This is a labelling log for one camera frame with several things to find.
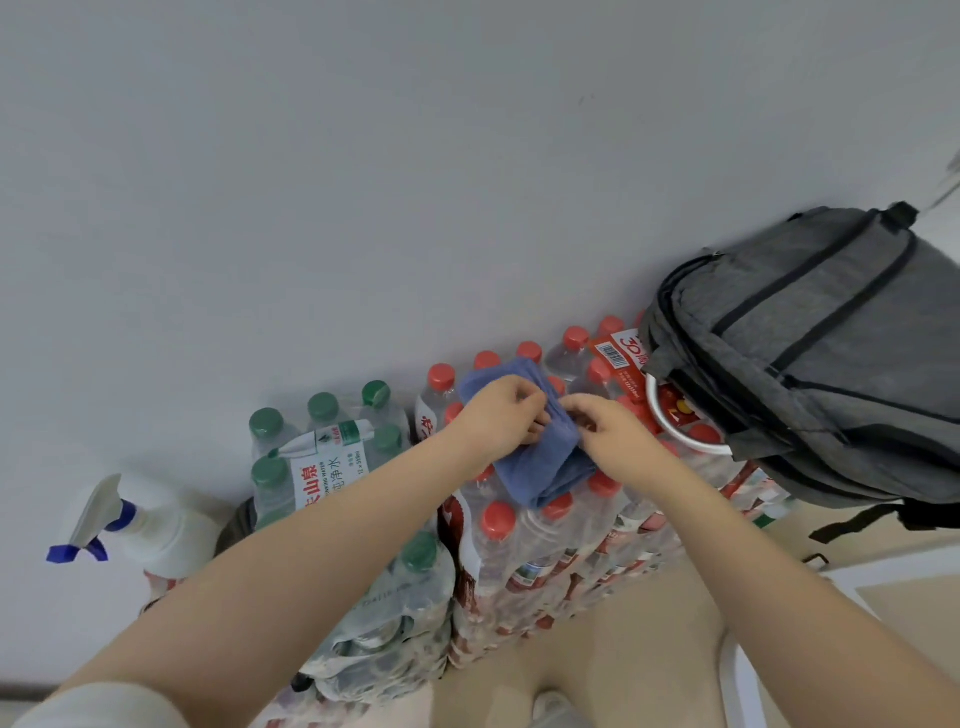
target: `red label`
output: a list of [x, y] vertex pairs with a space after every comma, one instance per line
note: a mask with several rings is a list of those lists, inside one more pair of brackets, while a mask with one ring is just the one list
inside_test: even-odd
[[608, 361], [620, 387], [636, 402], [646, 401], [646, 377], [640, 368], [650, 353], [643, 348], [637, 329], [601, 336], [590, 342], [593, 352]]

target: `hand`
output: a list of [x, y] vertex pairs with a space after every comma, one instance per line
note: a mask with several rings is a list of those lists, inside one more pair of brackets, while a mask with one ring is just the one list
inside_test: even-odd
[[480, 448], [489, 464], [540, 439], [550, 424], [545, 406], [546, 395], [532, 381], [503, 376], [481, 389], [441, 434], [456, 432]]
[[560, 400], [580, 427], [581, 447], [614, 480], [657, 499], [657, 491], [677, 479], [683, 463], [617, 401], [595, 395]]

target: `gray backpack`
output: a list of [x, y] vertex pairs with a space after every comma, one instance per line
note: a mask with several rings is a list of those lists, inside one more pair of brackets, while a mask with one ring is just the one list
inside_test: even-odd
[[917, 211], [818, 207], [660, 286], [640, 335], [669, 379], [792, 495], [960, 527], [960, 268]]

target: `spray bottle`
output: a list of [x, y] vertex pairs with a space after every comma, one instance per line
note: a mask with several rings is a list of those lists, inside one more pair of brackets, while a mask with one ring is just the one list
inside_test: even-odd
[[83, 490], [67, 512], [67, 538], [51, 546], [47, 561], [73, 562], [81, 549], [106, 561], [103, 531], [119, 537], [127, 555], [144, 570], [165, 579], [183, 579], [214, 554], [220, 526], [210, 517], [176, 504], [147, 509], [120, 498], [120, 475], [110, 475]]

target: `white sleeve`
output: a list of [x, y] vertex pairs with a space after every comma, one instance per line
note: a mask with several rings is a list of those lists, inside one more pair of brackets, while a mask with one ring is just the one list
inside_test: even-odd
[[91, 683], [62, 692], [13, 728], [189, 728], [159, 692], [126, 683]]

